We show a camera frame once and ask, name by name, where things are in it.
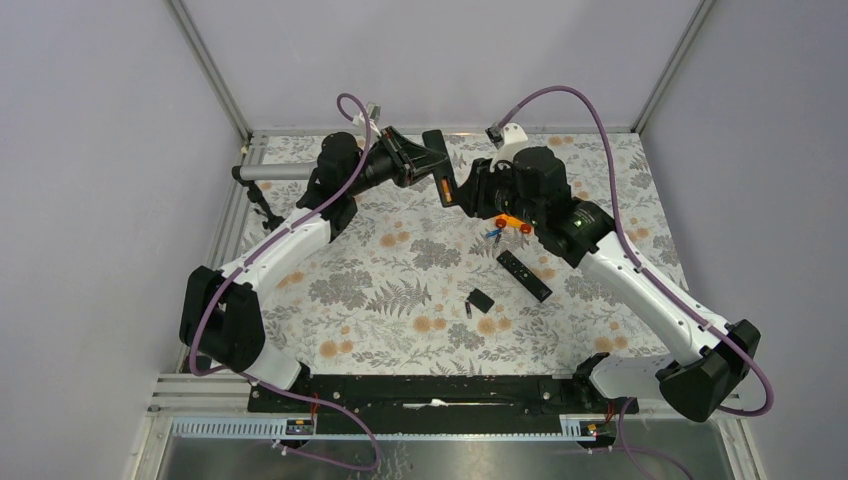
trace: floral tablecloth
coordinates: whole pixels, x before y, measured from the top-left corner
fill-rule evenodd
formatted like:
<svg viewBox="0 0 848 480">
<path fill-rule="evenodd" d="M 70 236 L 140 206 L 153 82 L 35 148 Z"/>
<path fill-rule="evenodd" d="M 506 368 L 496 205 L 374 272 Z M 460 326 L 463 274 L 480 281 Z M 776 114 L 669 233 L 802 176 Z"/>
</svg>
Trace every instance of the floral tablecloth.
<svg viewBox="0 0 848 480">
<path fill-rule="evenodd" d="M 420 137 L 410 136 L 420 142 Z M 610 136 L 627 234 L 666 275 L 683 273 L 636 134 Z M 264 163 L 314 161 L 322 137 L 272 137 Z M 457 182 L 472 160 L 491 157 L 485 135 L 446 136 Z M 530 135 L 566 164 L 573 193 L 611 213 L 607 166 L 598 135 Z M 286 216 L 305 181 L 261 182 Z M 262 305 L 266 334 L 316 373 L 571 373 L 599 351 L 666 353 L 657 337 L 611 291 L 546 252 L 535 235 L 507 229 L 491 248 L 492 220 L 443 209 L 431 179 L 409 189 L 387 182 L 357 198 L 359 213 L 329 246 L 283 279 Z M 250 212 L 242 248 L 267 235 Z M 511 250 L 553 290 L 539 303 L 495 257 Z M 465 312 L 479 288 L 495 300 Z"/>
</svg>

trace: remote control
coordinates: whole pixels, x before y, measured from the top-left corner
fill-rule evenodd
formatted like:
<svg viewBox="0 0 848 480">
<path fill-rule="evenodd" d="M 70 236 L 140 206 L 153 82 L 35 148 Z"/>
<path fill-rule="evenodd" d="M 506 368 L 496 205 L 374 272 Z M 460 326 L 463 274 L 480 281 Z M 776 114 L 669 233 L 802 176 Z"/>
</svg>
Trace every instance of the remote control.
<svg viewBox="0 0 848 480">
<path fill-rule="evenodd" d="M 504 268 L 506 268 L 519 283 L 524 285 L 524 288 L 526 288 L 527 291 L 536 297 L 537 300 L 544 302 L 546 298 L 551 296 L 551 289 L 548 288 L 544 282 L 539 280 L 539 277 L 531 272 L 526 265 L 521 263 L 521 260 L 515 258 L 515 255 L 513 255 L 512 252 L 505 250 L 503 253 L 498 255 L 497 260 L 498 263 L 503 265 Z"/>
</svg>

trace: metal floor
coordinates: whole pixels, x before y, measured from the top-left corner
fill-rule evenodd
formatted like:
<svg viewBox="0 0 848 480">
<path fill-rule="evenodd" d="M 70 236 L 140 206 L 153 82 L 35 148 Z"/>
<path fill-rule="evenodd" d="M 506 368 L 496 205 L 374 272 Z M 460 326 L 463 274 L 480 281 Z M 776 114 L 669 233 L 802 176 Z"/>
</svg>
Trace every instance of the metal floor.
<svg viewBox="0 0 848 480">
<path fill-rule="evenodd" d="M 682 420 L 627 422 L 628 443 L 655 448 L 681 461 L 697 479 L 733 478 L 721 433 L 713 424 Z M 374 473 L 349 472 L 294 455 L 282 457 L 260 440 L 172 439 L 161 480 L 285 479 L 564 479 L 640 478 L 624 453 L 569 454 L 573 442 L 528 441 L 384 441 L 384 459 Z M 348 462 L 367 463 L 367 441 L 313 441 L 303 447 Z M 668 462 L 637 455 L 657 479 L 685 476 Z"/>
</svg>

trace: gray wall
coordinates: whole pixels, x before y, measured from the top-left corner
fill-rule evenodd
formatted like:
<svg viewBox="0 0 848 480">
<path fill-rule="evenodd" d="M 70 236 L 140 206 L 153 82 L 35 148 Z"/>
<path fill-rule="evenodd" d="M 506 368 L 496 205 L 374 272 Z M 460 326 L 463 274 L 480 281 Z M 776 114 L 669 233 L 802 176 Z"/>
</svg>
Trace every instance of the gray wall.
<svg viewBox="0 0 848 480">
<path fill-rule="evenodd" d="M 119 478 L 239 142 L 164 2 L 0 3 L 0 477 Z"/>
<path fill-rule="evenodd" d="M 334 100 L 351 92 L 382 104 L 384 124 L 479 129 L 552 84 L 629 127 L 698 0 L 186 3 L 254 128 L 344 126 Z M 517 120 L 594 126 L 561 97 Z"/>
<path fill-rule="evenodd" d="M 770 479 L 848 474 L 846 45 L 844 0 L 718 2 L 643 137 L 693 292 L 763 334 Z"/>
</svg>

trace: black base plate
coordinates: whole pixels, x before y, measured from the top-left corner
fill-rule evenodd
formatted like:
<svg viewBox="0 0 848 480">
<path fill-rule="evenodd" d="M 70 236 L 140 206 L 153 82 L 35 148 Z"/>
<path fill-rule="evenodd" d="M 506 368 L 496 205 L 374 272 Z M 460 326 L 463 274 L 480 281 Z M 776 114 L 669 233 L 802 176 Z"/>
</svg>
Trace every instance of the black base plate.
<svg viewBox="0 0 848 480">
<path fill-rule="evenodd" d="M 377 434 L 560 433 L 560 414 L 603 417 L 608 403 L 619 411 L 624 402 L 597 394 L 584 400 L 581 382 L 546 375 L 310 376 L 308 369 L 304 370 L 292 392 L 309 397 L 317 394 L 322 400 L 337 403 L 355 412 Z M 453 405 L 404 407 L 430 404 L 433 399 Z M 309 407 L 263 387 L 254 387 L 248 402 L 248 411 L 261 413 L 304 413 Z M 318 412 L 322 434 L 361 433 L 356 424 L 335 410 L 321 407 Z M 635 412 L 638 405 L 633 402 L 628 413 Z"/>
</svg>

